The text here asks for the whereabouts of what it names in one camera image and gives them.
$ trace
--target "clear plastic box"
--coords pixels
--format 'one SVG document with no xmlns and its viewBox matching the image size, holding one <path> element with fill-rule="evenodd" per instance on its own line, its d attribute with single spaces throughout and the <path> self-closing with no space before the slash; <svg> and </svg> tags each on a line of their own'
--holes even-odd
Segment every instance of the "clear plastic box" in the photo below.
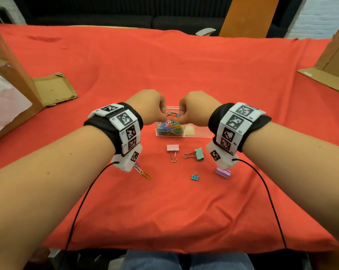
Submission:
<svg viewBox="0 0 339 270">
<path fill-rule="evenodd" d="M 166 122 L 157 122 L 156 136 L 212 138 L 213 133 L 208 127 L 198 127 L 193 124 L 181 125 L 176 122 L 180 112 L 178 106 L 167 106 L 167 113 L 169 112 L 174 115 L 168 116 Z"/>
</svg>

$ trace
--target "jeans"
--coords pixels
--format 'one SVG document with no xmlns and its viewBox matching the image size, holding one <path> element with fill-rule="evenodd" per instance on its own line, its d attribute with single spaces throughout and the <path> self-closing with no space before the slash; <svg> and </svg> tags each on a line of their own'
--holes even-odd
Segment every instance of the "jeans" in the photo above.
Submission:
<svg viewBox="0 0 339 270">
<path fill-rule="evenodd" d="M 120 270 L 182 270 L 178 254 L 128 250 Z M 191 254 L 190 270 L 254 270 L 245 253 Z"/>
</svg>

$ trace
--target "orange tablecloth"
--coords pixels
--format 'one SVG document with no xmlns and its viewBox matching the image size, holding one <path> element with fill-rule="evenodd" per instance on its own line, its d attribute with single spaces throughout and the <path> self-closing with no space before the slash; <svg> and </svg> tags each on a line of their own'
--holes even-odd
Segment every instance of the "orange tablecloth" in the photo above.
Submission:
<svg viewBox="0 0 339 270">
<path fill-rule="evenodd" d="M 299 73 L 311 67 L 328 40 L 188 36 L 179 31 L 101 27 L 0 25 L 0 32 L 32 77 L 62 72 L 79 98 L 47 108 L 0 140 L 0 168 L 81 127 L 95 108 L 156 89 L 168 105 L 193 90 L 222 102 L 243 101 L 294 130 L 339 145 L 339 92 Z M 138 248 L 179 252 L 265 252 L 283 248 L 266 190 L 238 163 L 226 180 L 205 160 L 181 154 L 210 139 L 156 137 L 142 131 L 135 170 L 111 167 L 81 210 L 70 249 Z M 177 163 L 166 144 L 179 144 Z M 247 160 L 243 154 L 240 158 Z M 191 180 L 194 171 L 199 181 Z M 339 243 L 265 176 L 289 248 L 332 250 Z M 77 206 L 44 241 L 63 248 Z"/>
</svg>

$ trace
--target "black wrist strap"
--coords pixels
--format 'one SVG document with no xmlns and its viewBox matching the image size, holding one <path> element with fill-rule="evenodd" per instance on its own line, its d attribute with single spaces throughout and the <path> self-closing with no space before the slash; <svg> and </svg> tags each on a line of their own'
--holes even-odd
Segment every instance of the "black wrist strap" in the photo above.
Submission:
<svg viewBox="0 0 339 270">
<path fill-rule="evenodd" d="M 133 109 L 130 105 L 124 102 L 120 102 L 120 105 L 123 105 L 124 108 L 121 108 L 113 113 L 108 114 L 108 117 L 100 117 L 99 115 L 94 115 L 91 118 L 88 118 L 84 122 L 84 126 L 93 126 L 101 131 L 103 131 L 109 139 L 112 141 L 115 149 L 116 149 L 116 154 L 121 154 L 122 153 L 122 141 L 121 138 L 119 137 L 119 131 L 112 125 L 112 123 L 109 121 L 109 119 L 117 114 L 122 113 L 125 110 L 130 110 L 138 119 L 138 123 L 140 125 L 140 129 L 142 130 L 143 128 L 143 120 L 142 117 L 140 116 L 139 113 L 135 109 Z"/>
<path fill-rule="evenodd" d="M 217 130 L 219 127 L 219 123 L 221 122 L 221 119 L 225 116 L 225 114 L 228 112 L 228 110 L 234 106 L 234 103 L 226 103 L 221 106 L 219 106 L 211 115 L 208 121 L 208 128 L 212 133 L 215 135 L 217 134 Z M 271 117 L 267 115 L 261 115 L 259 118 L 257 118 L 252 125 L 249 127 L 249 129 L 244 133 L 241 142 L 238 145 L 237 151 L 240 153 L 242 152 L 242 147 L 244 142 L 246 142 L 248 136 L 254 132 L 265 126 L 268 122 L 272 120 Z M 218 147 L 221 148 L 220 145 L 216 142 L 216 136 L 213 137 L 213 143 L 216 144 Z"/>
</svg>

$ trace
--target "purple binder clip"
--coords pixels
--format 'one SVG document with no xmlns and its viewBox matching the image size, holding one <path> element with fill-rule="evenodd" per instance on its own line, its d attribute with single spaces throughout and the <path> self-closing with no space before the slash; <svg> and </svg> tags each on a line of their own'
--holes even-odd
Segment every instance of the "purple binder clip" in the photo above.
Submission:
<svg viewBox="0 0 339 270">
<path fill-rule="evenodd" d="M 222 171 L 219 167 L 217 167 L 216 171 L 217 174 L 225 177 L 226 179 L 228 179 L 231 176 L 231 172 L 230 171 Z"/>
</svg>

